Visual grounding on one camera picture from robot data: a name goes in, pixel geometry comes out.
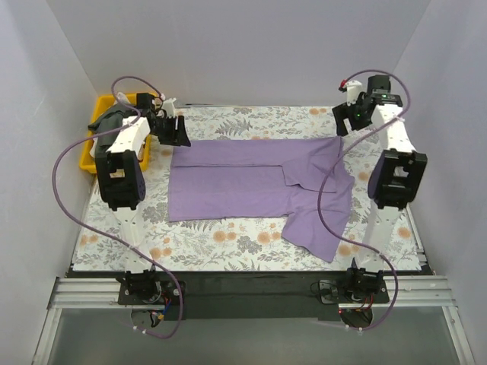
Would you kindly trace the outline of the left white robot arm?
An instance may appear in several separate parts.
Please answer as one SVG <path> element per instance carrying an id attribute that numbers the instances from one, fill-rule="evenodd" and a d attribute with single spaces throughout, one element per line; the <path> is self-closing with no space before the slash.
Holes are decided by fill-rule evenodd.
<path id="1" fill-rule="evenodd" d="M 119 225 L 121 240 L 129 244 L 126 270 L 132 274 L 153 269 L 145 242 L 140 204 L 146 185 L 140 162 L 146 141 L 153 135 L 160 144 L 189 147 L 184 117 L 177 113 L 174 98 L 137 93 L 135 104 L 125 94 L 88 129 L 97 137 L 90 155 L 94 159 L 100 197 Z"/>

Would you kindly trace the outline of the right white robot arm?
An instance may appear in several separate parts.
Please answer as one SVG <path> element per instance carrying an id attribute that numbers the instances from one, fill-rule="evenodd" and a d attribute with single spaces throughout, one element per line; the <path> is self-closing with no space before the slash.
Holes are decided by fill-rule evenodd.
<path id="1" fill-rule="evenodd" d="M 345 79 L 339 86 L 345 102 L 332 108 L 338 136 L 371 127 L 382 147 L 368 180 L 371 212 L 362 246 L 354 257 L 358 268 L 367 271 L 384 268 L 380 256 L 400 213 L 415 199 L 428 162 L 409 139 L 403 117 L 410 101 L 392 92 L 391 78 L 377 72 L 365 86 L 352 78 Z"/>

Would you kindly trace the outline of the purple t-shirt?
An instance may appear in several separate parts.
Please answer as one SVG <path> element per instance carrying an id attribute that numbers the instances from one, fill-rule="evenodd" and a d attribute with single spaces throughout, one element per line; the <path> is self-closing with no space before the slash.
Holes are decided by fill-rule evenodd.
<path id="1" fill-rule="evenodd" d="M 355 179 L 340 137 L 194 141 L 173 150 L 171 222 L 286 217 L 282 237 L 326 262 L 349 222 Z"/>

